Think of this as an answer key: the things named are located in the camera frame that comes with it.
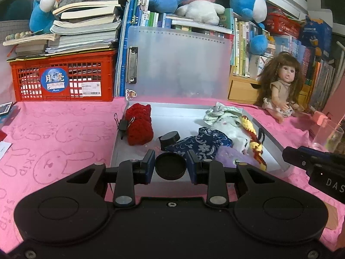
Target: pink and white plush toy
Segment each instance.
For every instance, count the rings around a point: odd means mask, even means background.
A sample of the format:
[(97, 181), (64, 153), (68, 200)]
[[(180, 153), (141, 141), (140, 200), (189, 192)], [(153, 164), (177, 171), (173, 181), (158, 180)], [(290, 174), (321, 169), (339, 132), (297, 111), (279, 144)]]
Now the pink and white plush toy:
[(215, 0), (187, 0), (175, 12), (177, 15), (192, 18), (195, 22), (218, 25), (219, 16), (225, 11), (222, 5), (215, 4)]

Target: binder clip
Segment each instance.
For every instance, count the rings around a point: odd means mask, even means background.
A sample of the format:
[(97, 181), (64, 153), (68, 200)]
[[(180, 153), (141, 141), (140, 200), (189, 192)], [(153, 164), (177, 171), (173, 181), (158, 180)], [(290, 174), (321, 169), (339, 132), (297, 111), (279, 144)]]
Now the binder clip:
[(120, 131), (121, 134), (121, 140), (124, 138), (125, 133), (127, 131), (127, 129), (129, 128), (129, 126), (131, 125), (131, 123), (134, 122), (135, 117), (131, 118), (130, 121), (127, 121), (126, 119), (121, 119), (119, 120), (117, 117), (117, 113), (114, 114), (114, 119), (117, 125), (117, 129)]

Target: yellow crocheted item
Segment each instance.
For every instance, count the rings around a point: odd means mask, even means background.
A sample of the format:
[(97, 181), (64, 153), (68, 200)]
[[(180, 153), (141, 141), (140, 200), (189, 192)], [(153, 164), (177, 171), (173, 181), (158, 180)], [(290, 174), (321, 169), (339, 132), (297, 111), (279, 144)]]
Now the yellow crocheted item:
[(249, 146), (254, 153), (254, 159), (256, 159), (259, 162), (260, 169), (265, 171), (267, 169), (267, 165), (264, 159), (261, 157), (263, 153), (263, 146), (262, 143), (259, 141), (258, 137), (256, 136), (256, 131), (253, 127), (253, 124), (247, 118), (247, 116), (241, 116), (239, 119), (241, 121), (242, 126), (251, 137)]

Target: blue floral fabric pouch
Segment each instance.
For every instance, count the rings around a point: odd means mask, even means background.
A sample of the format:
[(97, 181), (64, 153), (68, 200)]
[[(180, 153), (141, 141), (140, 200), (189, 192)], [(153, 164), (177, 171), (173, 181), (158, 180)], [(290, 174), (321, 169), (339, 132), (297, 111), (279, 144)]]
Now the blue floral fabric pouch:
[(232, 140), (219, 130), (210, 130), (206, 127), (199, 128), (197, 136), (190, 136), (179, 142), (165, 147), (165, 151), (174, 152), (187, 158), (187, 151), (193, 150), (199, 160), (214, 160), (220, 146), (232, 147)]

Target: glass cup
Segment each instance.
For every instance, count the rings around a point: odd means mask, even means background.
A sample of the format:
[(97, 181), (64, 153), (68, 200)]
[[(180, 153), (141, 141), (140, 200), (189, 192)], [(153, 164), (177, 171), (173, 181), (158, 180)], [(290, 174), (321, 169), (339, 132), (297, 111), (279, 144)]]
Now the glass cup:
[(344, 135), (342, 128), (329, 119), (324, 119), (312, 142), (312, 148), (333, 153)]

